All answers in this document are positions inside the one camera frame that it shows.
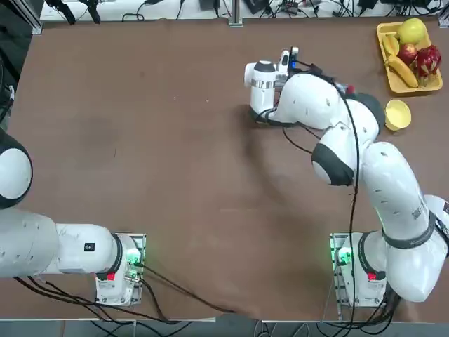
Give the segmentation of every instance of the apple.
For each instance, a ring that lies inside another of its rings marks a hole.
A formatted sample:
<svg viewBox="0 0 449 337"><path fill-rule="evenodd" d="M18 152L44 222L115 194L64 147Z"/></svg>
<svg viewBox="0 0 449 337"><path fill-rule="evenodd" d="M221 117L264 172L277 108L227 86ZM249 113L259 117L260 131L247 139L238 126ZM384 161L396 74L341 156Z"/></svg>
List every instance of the apple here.
<svg viewBox="0 0 449 337"><path fill-rule="evenodd" d="M406 65L410 66L418 55L418 50L414 44L403 44L398 53L398 58L400 58Z"/></svg>

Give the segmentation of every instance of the red button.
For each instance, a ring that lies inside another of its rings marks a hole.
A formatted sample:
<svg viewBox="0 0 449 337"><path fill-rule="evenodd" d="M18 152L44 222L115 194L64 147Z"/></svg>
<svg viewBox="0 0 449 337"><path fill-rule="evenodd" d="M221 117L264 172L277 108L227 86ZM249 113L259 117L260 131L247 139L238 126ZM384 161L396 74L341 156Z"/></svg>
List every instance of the red button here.
<svg viewBox="0 0 449 337"><path fill-rule="evenodd" d="M354 86L348 86L347 88L346 88L346 94L347 95L351 95L351 94L353 94L353 93L355 93L356 92L356 89L354 88Z"/></svg>

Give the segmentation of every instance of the brown table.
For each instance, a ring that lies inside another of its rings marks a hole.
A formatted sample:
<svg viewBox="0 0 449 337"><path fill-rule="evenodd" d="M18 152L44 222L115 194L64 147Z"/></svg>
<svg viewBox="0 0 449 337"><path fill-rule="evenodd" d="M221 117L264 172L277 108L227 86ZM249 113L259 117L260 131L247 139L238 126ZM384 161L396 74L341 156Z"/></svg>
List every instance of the brown table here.
<svg viewBox="0 0 449 337"><path fill-rule="evenodd" d="M13 110L11 134L35 170L20 208L145 232L147 262L215 304L263 319L320 320L331 280L329 233L348 230L351 188L327 186L280 129L254 125L243 69L295 44L302 60L385 104L393 95L375 39L380 20L46 27L32 40ZM449 55L447 32L433 20L427 27ZM443 63L444 79L448 69ZM449 199L445 94L405 98L412 124L380 138L399 147L425 192ZM314 146L300 128L290 136ZM380 228L363 188L355 219L356 231ZM52 277L87 296L92 279ZM169 317L218 315L153 283ZM2 318L91 317L12 280L0 285ZM449 265L429 299L398 319L446 322L447 285ZM155 315L144 300L136 310ZM337 319L333 294L326 319Z"/></svg>

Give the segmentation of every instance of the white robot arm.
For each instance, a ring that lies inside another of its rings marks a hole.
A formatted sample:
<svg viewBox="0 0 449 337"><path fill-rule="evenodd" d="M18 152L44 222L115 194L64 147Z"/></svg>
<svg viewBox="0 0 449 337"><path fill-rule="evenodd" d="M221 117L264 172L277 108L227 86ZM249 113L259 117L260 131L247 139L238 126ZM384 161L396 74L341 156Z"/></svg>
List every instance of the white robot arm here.
<svg viewBox="0 0 449 337"><path fill-rule="evenodd" d="M32 184L26 149L0 128L0 277L95 273L97 300L108 305L141 299L142 250L128 234L97 225L55 224L11 208Z"/></svg>
<svg viewBox="0 0 449 337"><path fill-rule="evenodd" d="M382 224L382 231L354 233L354 252L347 239L340 249L342 273L351 305L378 303L386 281L399 296L424 301L434 288L448 253L449 204L423 196L415 175L396 147L374 143L384 125L380 103L311 66L295 69L297 48L283 51L277 64L259 61L246 65L250 113L271 125L302 124L325 133L311 155L312 165L329 185L351 185L356 175L356 141L347 101L354 119L360 154L360 179ZM276 91L280 91L275 104ZM353 298L351 264L355 264Z"/></svg>

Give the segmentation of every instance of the yellow cup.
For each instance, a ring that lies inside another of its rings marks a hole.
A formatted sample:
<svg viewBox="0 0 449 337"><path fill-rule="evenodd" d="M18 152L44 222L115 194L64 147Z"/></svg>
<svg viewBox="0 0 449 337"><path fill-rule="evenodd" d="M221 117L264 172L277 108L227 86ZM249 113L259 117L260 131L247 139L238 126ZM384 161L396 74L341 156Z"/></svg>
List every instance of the yellow cup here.
<svg viewBox="0 0 449 337"><path fill-rule="evenodd" d="M401 130L410 125L412 114L402 100L390 100L385 107L385 126L392 131Z"/></svg>

